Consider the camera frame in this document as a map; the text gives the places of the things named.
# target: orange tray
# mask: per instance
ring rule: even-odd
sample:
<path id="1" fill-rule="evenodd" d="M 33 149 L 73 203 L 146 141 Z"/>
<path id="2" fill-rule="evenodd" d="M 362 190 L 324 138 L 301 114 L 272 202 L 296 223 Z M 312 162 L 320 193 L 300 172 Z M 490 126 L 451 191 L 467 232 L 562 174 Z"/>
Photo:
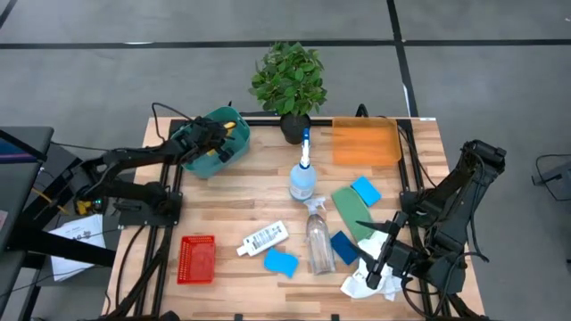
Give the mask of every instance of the orange tray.
<path id="1" fill-rule="evenodd" d="M 333 118 L 335 165 L 393 166 L 401 157 L 395 119 Z"/>

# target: spray nozzle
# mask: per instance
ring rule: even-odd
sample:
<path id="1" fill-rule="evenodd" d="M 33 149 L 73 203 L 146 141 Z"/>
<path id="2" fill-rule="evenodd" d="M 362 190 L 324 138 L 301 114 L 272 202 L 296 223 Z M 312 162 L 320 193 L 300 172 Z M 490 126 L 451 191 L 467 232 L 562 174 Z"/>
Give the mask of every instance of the spray nozzle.
<path id="1" fill-rule="evenodd" d="M 310 214 L 317 214 L 318 213 L 318 207 L 321 207 L 323 210 L 327 210 L 325 208 L 325 197 L 317 197 L 317 198 L 309 199 L 309 200 L 303 202 L 303 204 L 305 204 L 305 206 L 307 206 L 308 210 L 310 211 Z"/>

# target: plastic bottle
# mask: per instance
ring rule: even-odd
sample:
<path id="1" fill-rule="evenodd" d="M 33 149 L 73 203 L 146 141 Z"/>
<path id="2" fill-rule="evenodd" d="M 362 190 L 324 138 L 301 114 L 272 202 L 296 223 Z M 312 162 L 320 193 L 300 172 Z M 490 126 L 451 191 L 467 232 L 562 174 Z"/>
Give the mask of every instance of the plastic bottle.
<path id="1" fill-rule="evenodd" d="M 259 254 L 271 246 L 284 241 L 289 234 L 282 221 L 262 228 L 260 231 L 243 239 L 243 245 L 236 249 L 239 256 L 248 253 L 250 256 Z"/>
<path id="2" fill-rule="evenodd" d="M 305 201 L 313 195 L 318 175 L 310 164 L 310 129 L 303 130 L 302 159 L 290 172 L 289 193 L 298 201 Z"/>
<path id="3" fill-rule="evenodd" d="M 311 270 L 314 275 L 335 272 L 335 258 L 331 248 L 331 237 L 325 220 L 318 214 L 318 206 L 325 209 L 325 197 L 310 199 L 307 205 L 310 216 L 307 219 L 307 242 L 310 250 Z"/>

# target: wooden table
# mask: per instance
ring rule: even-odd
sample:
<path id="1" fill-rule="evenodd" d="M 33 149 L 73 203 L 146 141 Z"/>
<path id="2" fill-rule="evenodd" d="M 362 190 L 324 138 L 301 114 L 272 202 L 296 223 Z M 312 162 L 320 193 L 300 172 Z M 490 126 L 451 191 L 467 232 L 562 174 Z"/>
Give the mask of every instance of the wooden table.
<path id="1" fill-rule="evenodd" d="M 161 118 L 160 129 L 167 135 L 172 119 Z M 440 182 L 448 174 L 448 164 L 435 120 L 412 119 L 415 141 L 420 161 L 430 177 Z M 357 267 L 357 261 L 346 266 L 337 257 L 337 272 L 314 276 L 308 262 L 308 249 L 304 242 L 307 209 L 291 199 L 288 192 L 289 172 L 301 155 L 299 145 L 288 144 L 279 128 L 251 127 L 250 151 L 237 163 L 216 176 L 201 180 L 185 172 L 181 192 L 184 206 L 178 226 L 174 228 L 170 246 L 170 260 L 164 285 L 161 312 L 175 311 L 181 319 L 233 319 L 234 314 L 244 314 L 244 319 L 322 319 L 339 314 L 344 320 L 357 319 L 422 319 L 408 305 L 401 293 L 395 302 L 375 295 L 363 300 L 352 300 L 339 288 L 344 279 Z M 336 166 L 332 164 L 332 128 L 311 129 L 311 162 L 318 172 L 316 195 L 327 197 L 327 213 L 321 215 L 327 221 L 331 235 L 343 230 L 351 235 L 335 209 L 331 193 L 349 185 L 361 175 L 368 177 L 382 193 L 383 199 L 375 204 L 370 213 L 373 219 L 391 219 L 400 208 L 401 180 L 397 166 L 390 168 L 370 166 Z M 161 142 L 155 134 L 153 119 L 145 133 L 143 145 Z M 410 184 L 414 185 L 408 146 L 403 146 Z M 172 182 L 173 169 L 170 170 Z M 135 182 L 144 184 L 158 181 L 161 165 L 137 170 Z M 297 256 L 300 261 L 294 277 L 288 279 L 266 270 L 264 255 L 238 257 L 236 248 L 242 239 L 278 220 L 282 220 L 290 237 L 278 245 L 281 251 Z M 117 257 L 112 271 L 108 293 L 114 307 L 115 286 L 121 259 L 128 242 L 137 230 L 129 227 L 121 233 Z M 121 281 L 121 298 L 139 278 L 149 228 L 137 238 L 128 255 Z M 178 249 L 184 235 L 215 235 L 215 277 L 209 285 L 178 285 Z M 402 231 L 400 238 L 410 242 L 410 233 Z M 157 246 L 161 240 L 158 234 Z M 467 278 L 460 297 L 476 313 L 484 308 L 478 291 L 476 276 L 470 258 L 467 260 Z M 147 288 L 144 313 L 150 313 L 155 281 Z M 411 282 L 418 288 L 418 282 Z M 421 307 L 420 298 L 411 294 Z"/>

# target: red basket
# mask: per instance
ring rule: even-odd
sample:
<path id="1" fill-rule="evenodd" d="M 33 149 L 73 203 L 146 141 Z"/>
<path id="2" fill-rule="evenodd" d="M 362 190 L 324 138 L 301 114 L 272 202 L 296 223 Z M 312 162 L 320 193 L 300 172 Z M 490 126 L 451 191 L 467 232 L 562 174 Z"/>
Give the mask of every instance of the red basket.
<path id="1" fill-rule="evenodd" d="M 214 278 L 214 235 L 183 236 L 177 284 L 209 284 Z"/>

